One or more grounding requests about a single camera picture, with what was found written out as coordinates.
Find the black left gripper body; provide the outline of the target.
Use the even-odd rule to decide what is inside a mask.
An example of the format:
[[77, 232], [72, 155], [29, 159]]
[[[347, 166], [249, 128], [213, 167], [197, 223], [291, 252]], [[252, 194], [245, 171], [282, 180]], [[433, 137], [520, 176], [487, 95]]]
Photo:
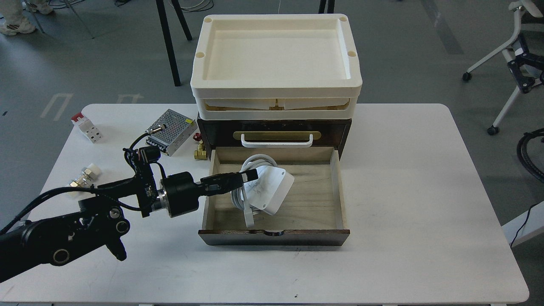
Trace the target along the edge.
[[199, 183], [195, 183], [189, 172], [173, 174], [163, 179], [169, 216], [173, 218], [196, 211], [199, 207], [198, 198], [208, 195], [207, 188], [211, 184], [210, 177], [201, 178]]

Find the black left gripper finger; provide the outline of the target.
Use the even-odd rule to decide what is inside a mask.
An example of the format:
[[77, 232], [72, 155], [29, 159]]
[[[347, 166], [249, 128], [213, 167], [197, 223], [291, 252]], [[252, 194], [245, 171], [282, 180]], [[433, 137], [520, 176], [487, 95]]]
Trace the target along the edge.
[[204, 195], [215, 196], [219, 194], [230, 193], [233, 190], [237, 190], [243, 186], [243, 183], [210, 183], [205, 184]]
[[244, 183], [255, 181], [258, 178], [257, 169], [249, 169], [243, 172], [220, 173], [201, 178], [201, 183], [206, 186], [241, 187]]

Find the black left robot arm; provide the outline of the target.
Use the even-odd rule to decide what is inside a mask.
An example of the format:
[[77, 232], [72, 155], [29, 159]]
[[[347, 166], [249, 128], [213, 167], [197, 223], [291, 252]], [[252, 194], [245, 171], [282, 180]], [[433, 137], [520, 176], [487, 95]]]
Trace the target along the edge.
[[[156, 211], [166, 208], [171, 217], [198, 209], [200, 196], [225, 194], [258, 179], [257, 170], [222, 173], [193, 181], [189, 172], [177, 173], [161, 181], [161, 189], [142, 207]], [[41, 264], [66, 265], [106, 246], [117, 260], [127, 254], [121, 236], [130, 223], [115, 196], [96, 195], [80, 201], [80, 211], [38, 221], [1, 235], [1, 281]]]

